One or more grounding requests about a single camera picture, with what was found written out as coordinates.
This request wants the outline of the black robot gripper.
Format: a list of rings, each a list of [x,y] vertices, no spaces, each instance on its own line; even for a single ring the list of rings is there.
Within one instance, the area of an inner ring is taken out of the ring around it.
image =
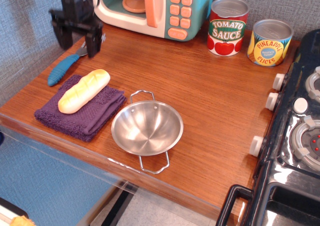
[[[73,32],[85,35],[87,54],[93,58],[102,44],[103,23],[95,14],[100,0],[61,0],[62,10],[51,9],[53,31],[63,50],[73,45]]]

